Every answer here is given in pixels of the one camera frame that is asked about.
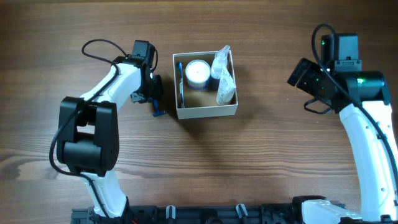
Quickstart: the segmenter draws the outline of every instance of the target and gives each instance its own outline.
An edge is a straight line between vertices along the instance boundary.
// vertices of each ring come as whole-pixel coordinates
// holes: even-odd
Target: white round container
[[[185,68],[188,85],[193,90],[206,90],[210,79],[210,66],[204,60],[193,60]]]

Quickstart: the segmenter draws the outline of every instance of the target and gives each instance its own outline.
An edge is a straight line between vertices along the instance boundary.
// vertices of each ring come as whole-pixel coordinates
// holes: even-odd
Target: white bottle
[[[228,64],[228,51],[230,46],[225,45],[225,47],[219,50],[215,57],[214,61],[211,64],[211,71],[210,71],[210,88],[212,90],[218,90],[218,85],[220,84],[221,72],[223,71],[223,66],[227,66]]]

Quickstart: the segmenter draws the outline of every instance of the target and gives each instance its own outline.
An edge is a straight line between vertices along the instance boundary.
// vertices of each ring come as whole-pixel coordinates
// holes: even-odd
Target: cardboard box
[[[236,90],[230,105],[218,106],[216,102],[217,91],[212,91],[209,89],[204,91],[192,90],[191,88],[189,88],[187,83],[187,77],[185,76],[185,67],[188,65],[188,63],[192,60],[199,59],[204,60],[211,66],[216,53],[217,51],[173,54],[175,104],[177,116],[179,119],[235,115],[236,108],[238,107],[238,95],[236,93]],[[180,71],[178,70],[178,62],[182,62],[183,67],[183,93],[185,108],[181,107],[181,77]],[[235,80],[231,51],[228,52],[227,69],[229,71],[229,74],[231,74],[232,78]]]

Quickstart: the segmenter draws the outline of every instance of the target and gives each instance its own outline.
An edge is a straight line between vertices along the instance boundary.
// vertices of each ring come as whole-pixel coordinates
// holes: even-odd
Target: white plastic bag
[[[235,81],[232,79],[228,72],[228,69],[223,66],[221,71],[220,85],[218,86],[217,92],[217,104],[218,105],[228,105],[231,103],[232,97],[235,94],[236,85]]]

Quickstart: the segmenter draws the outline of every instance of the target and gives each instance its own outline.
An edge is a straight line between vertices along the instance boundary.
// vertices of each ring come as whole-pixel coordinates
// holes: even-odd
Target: wooden surface
[[[304,111],[310,96],[286,80],[300,58],[313,59],[312,30],[328,22],[359,34],[363,69],[386,75],[397,105],[397,9],[396,1],[343,0],[0,4],[0,223],[68,223],[72,208],[92,205],[82,181],[50,167],[48,151],[61,100],[109,72],[80,52],[96,38],[125,51],[149,40],[159,51],[167,115],[153,118],[151,105],[126,102],[118,118],[116,170],[131,204],[257,204],[318,194],[359,211],[338,115]],[[177,120],[172,54],[225,44],[233,53],[236,115]],[[106,44],[88,51],[120,55]]]

